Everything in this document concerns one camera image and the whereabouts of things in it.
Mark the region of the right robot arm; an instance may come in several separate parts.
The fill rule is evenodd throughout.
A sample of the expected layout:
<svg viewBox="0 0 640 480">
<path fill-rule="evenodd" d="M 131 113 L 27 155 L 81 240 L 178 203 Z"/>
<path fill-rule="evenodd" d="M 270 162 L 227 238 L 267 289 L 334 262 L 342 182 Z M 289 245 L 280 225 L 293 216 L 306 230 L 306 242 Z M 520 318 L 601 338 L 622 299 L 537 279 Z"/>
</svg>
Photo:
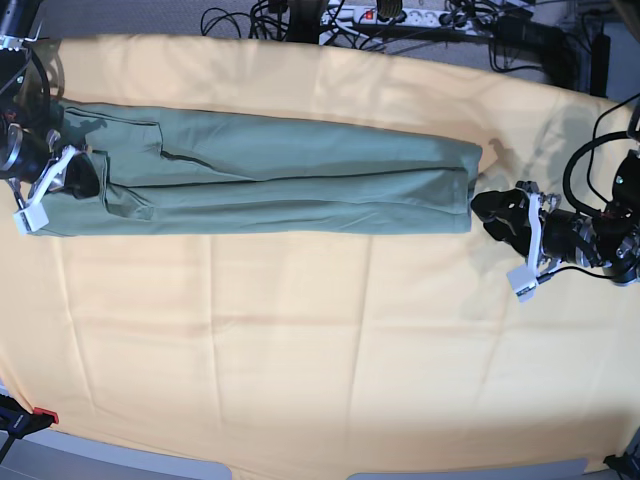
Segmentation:
<svg viewBox="0 0 640 480">
<path fill-rule="evenodd" d="M 93 198 L 100 183 L 85 135 L 70 126 L 63 105 L 53 100 L 44 64 L 32 47 L 40 5 L 1 3 L 1 179 L 14 191 L 23 183 L 37 187 L 60 164 L 63 150 L 73 146 L 77 152 L 47 190 Z"/>
</svg>

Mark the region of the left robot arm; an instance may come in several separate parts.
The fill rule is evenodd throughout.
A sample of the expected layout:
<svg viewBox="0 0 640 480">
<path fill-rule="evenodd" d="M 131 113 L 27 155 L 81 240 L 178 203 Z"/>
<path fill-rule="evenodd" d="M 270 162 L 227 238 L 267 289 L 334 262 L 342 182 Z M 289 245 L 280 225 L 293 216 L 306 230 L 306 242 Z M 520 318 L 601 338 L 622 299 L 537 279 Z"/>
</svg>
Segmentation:
<svg viewBox="0 0 640 480">
<path fill-rule="evenodd" d="M 595 157 L 597 148 L 614 141 L 639 141 L 639 108 L 624 131 L 599 136 L 568 160 L 563 193 L 545 194 L 533 181 L 519 181 L 508 191 L 476 195 L 472 212 L 497 242 L 509 245 L 524 264 L 507 274 L 512 290 L 524 301 L 537 287 L 565 271 L 627 286 L 639 281 L 639 149 L 628 151 L 612 184 L 612 198 L 602 210 L 580 201 L 571 188 L 579 160 Z"/>
</svg>

